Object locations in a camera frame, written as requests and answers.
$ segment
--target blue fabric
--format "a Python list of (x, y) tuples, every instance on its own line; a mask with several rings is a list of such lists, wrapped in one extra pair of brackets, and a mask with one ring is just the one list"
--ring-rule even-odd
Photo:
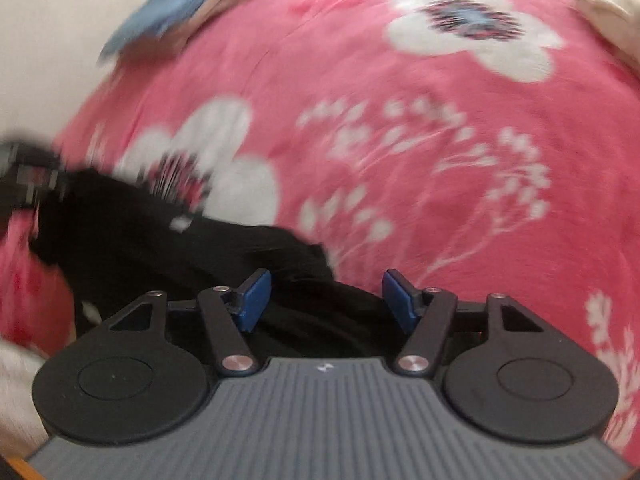
[(169, 28), (188, 20), (207, 0), (149, 0), (111, 36), (101, 59), (119, 53), (141, 36), (162, 36)]

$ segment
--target blue flower center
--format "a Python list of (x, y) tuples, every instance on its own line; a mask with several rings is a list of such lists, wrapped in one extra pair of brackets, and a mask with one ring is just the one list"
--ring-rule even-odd
[(510, 14), (471, 0), (439, 0), (423, 11), (437, 30), (470, 40), (509, 41), (523, 33)]

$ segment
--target orange object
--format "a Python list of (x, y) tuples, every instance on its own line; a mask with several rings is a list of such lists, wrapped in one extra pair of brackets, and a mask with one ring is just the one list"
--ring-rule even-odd
[(44, 478), (24, 460), (11, 458), (7, 460), (7, 462), (24, 480), (44, 480)]

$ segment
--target ribbed surface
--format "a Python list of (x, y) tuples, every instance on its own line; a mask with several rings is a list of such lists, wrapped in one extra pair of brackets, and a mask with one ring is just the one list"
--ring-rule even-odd
[(224, 381), (167, 436), (124, 448), (57, 438), (31, 464), (47, 480), (620, 480), (628, 471), (595, 439), (541, 450), (487, 438), (429, 383), (378, 360), (325, 364), (273, 360)]

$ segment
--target triangular cutout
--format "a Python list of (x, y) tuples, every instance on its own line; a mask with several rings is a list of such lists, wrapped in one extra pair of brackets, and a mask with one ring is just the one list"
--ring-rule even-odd
[(542, 332), (543, 330), (511, 305), (502, 306), (502, 325), (507, 332)]
[(135, 310), (111, 327), (115, 332), (144, 332), (151, 327), (151, 315), (154, 307), (151, 303), (143, 303)]

